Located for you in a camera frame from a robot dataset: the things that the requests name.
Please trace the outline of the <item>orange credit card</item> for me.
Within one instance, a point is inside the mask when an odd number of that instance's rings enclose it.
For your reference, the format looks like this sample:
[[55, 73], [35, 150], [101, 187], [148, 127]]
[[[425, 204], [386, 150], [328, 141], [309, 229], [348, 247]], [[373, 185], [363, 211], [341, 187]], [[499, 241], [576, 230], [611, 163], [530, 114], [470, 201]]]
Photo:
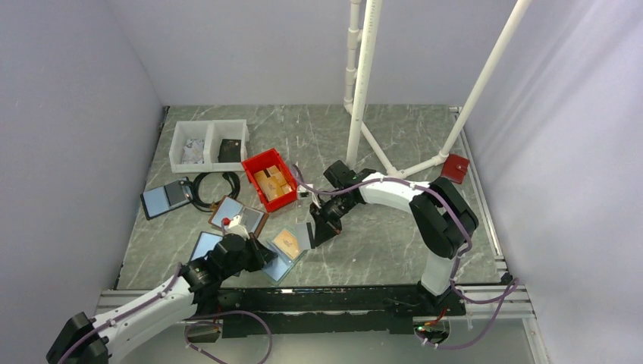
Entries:
[[288, 258], [296, 259], [301, 253], [298, 239], [288, 229], [282, 229], [273, 239], [272, 243]]

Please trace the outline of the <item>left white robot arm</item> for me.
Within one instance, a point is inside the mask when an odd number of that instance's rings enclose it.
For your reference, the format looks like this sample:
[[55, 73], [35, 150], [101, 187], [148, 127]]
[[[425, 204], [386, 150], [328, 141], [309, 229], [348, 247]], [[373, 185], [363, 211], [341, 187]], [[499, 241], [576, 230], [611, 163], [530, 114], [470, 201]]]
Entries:
[[67, 320], [45, 355], [48, 363], [119, 363], [166, 328], [218, 308], [218, 290], [242, 271], [262, 270], [277, 258], [254, 235], [225, 234], [212, 249], [185, 264], [160, 286], [129, 303], [90, 318]]

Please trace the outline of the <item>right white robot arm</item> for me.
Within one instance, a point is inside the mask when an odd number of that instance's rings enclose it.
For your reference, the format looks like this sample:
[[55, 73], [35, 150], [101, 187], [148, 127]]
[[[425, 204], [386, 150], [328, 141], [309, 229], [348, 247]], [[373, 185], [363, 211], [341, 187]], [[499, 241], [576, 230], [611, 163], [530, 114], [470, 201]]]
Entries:
[[435, 315], [447, 305], [447, 295], [456, 274], [456, 261], [472, 247], [479, 220], [467, 201], [445, 177], [415, 182], [385, 176], [373, 169], [355, 172], [336, 161], [324, 172], [332, 191], [316, 192], [319, 199], [309, 207], [314, 221], [313, 247], [342, 231], [341, 219], [358, 204], [387, 206], [407, 212], [428, 248], [428, 258], [418, 294], [419, 308]]

